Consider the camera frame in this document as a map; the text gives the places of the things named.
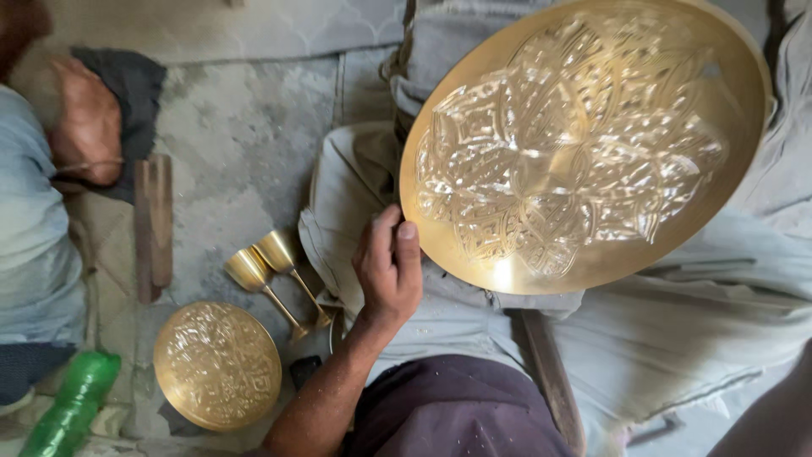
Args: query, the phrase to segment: light blue trousers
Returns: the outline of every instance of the light blue trousers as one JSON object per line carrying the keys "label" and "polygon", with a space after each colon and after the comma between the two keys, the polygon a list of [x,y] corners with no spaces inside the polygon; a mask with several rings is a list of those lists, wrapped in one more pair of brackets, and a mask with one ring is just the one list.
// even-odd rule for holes
{"label": "light blue trousers", "polygon": [[31,106],[0,85],[0,344],[83,340],[82,261],[55,173]]}

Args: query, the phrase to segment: hand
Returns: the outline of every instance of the hand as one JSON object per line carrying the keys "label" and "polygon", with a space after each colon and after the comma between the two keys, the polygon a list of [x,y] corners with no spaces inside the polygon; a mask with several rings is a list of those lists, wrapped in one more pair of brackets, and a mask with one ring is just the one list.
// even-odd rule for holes
{"label": "hand", "polygon": [[364,290],[361,313],[374,324],[395,331],[414,314],[423,296],[417,225],[400,222],[400,216],[398,205],[387,207],[364,228],[352,256],[352,266]]}

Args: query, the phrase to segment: stone floor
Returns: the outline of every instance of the stone floor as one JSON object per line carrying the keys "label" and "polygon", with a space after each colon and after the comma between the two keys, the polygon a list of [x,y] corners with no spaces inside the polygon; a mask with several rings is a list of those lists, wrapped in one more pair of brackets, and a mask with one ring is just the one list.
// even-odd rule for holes
{"label": "stone floor", "polygon": [[[288,344],[290,327],[274,304],[244,292],[222,265],[269,231],[296,226],[313,161],[333,120],[337,68],[338,58],[328,57],[170,69],[155,151],[173,159],[175,278],[158,304],[142,309],[136,414],[124,428],[126,437],[240,452],[258,444],[269,427],[271,417],[238,433],[169,438],[166,421],[156,415],[164,398],[154,385],[152,346],[162,323],[185,304],[222,301],[251,312],[277,343],[285,368],[299,357],[327,356],[324,332]],[[301,273],[320,290],[315,274],[307,268]],[[277,276],[271,286],[297,318],[314,320],[314,307],[292,277]],[[284,374],[280,405],[293,394],[287,369]]]}

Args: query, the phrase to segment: brass plate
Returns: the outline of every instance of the brass plate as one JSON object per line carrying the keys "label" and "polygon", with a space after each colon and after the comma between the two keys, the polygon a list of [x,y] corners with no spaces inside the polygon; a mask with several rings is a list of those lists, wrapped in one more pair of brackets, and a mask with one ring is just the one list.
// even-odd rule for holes
{"label": "brass plate", "polygon": [[758,46],[705,2],[581,0],[471,51],[426,100],[400,193],[463,281],[560,294],[634,273],[725,204],[771,94]]}
{"label": "brass plate", "polygon": [[175,312],[158,333],[153,363],[169,403],[219,432],[263,417],[282,384],[274,341],[253,316],[228,303],[195,302]]}

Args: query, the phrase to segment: bare foot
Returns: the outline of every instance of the bare foot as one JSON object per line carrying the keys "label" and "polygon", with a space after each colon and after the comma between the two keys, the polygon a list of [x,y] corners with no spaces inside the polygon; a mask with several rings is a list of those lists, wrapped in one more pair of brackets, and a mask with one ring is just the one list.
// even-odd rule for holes
{"label": "bare foot", "polygon": [[78,59],[52,61],[62,82],[62,117],[50,134],[57,168],[97,185],[121,174],[121,108],[96,73]]}

